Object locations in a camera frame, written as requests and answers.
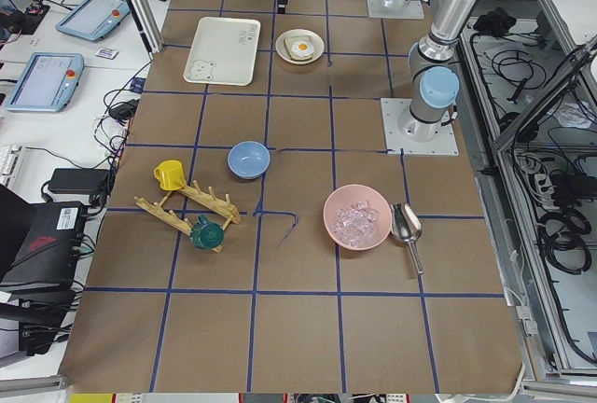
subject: pink bowl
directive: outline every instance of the pink bowl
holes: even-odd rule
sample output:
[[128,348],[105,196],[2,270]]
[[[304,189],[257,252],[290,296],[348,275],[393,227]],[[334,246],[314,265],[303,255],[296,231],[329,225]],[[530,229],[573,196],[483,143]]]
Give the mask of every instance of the pink bowl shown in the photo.
[[[340,209],[347,209],[352,204],[361,201],[368,201],[369,206],[377,210],[380,214],[376,221],[377,231],[371,242],[363,247],[352,247],[341,242],[334,232],[332,226],[338,219],[336,213]],[[348,186],[337,188],[331,195],[327,197],[324,204],[324,224],[326,225],[327,233],[332,237],[332,240],[345,249],[352,251],[364,251],[381,244],[387,238],[392,229],[392,210],[390,204],[385,198],[371,187],[361,186],[358,184],[351,184]]]

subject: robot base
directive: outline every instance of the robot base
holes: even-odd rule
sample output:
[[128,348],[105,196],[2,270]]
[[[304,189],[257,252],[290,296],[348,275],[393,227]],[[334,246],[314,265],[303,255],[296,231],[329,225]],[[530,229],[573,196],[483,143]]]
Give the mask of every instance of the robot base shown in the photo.
[[404,5],[396,4],[394,7],[385,7],[383,0],[367,0],[370,18],[386,19],[424,19],[423,7],[420,0],[406,0]]
[[[383,131],[386,148],[392,151],[390,154],[400,154],[402,149],[405,155],[458,156],[458,146],[451,125],[439,126],[435,138],[429,142],[414,141],[398,128],[398,117],[409,106],[410,99],[382,98]],[[441,121],[449,118],[446,113]]]

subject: keyboard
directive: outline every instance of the keyboard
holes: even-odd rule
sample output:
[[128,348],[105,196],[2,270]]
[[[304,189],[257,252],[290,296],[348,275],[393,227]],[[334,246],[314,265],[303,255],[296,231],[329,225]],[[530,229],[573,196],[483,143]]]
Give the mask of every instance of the keyboard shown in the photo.
[[20,145],[0,146],[0,184],[13,189],[27,148]]

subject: bread slice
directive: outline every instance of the bread slice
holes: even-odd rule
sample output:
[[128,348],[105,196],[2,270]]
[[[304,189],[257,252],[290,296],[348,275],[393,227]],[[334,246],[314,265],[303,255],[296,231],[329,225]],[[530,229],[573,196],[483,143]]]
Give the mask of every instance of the bread slice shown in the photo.
[[307,42],[311,42],[311,38],[308,36],[291,36],[291,37],[287,37],[284,40],[284,45],[286,46],[286,51],[288,52],[288,56],[290,56],[290,58],[292,58],[295,61],[308,61],[310,60],[313,55],[308,55],[308,56],[300,56],[296,53],[292,52],[292,46],[294,45],[295,42],[298,41],[307,41]]

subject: green mug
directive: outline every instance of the green mug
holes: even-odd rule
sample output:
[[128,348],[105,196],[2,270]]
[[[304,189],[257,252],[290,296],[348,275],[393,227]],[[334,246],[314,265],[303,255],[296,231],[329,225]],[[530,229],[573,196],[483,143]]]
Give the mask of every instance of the green mug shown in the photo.
[[200,249],[213,249],[222,244],[224,230],[207,219],[207,216],[200,215],[199,221],[190,230],[190,240],[195,247]]

